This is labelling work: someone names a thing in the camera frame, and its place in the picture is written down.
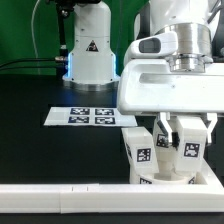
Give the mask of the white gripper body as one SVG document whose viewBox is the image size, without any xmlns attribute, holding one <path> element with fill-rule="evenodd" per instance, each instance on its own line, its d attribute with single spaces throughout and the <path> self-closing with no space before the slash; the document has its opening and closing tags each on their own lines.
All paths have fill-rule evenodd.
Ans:
<svg viewBox="0 0 224 224">
<path fill-rule="evenodd" d="M 118 86 L 121 114 L 224 113 L 224 64 L 204 73 L 171 72 L 164 59 L 135 59 L 124 68 Z"/>
</svg>

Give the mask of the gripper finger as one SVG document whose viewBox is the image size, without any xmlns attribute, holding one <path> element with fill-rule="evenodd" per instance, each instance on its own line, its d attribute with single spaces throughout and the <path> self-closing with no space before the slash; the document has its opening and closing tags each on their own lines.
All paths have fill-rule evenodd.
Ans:
<svg viewBox="0 0 224 224">
<path fill-rule="evenodd" d="M 218 116 L 216 113 L 205 114 L 205 125 L 207 128 L 207 143 L 212 143 L 212 132 L 217 124 Z"/>
<path fill-rule="evenodd" d="M 157 115 L 157 125 L 167 137 L 168 145 L 177 146 L 177 132 L 175 131 L 175 119 L 169 112 L 159 112 Z"/>
</svg>

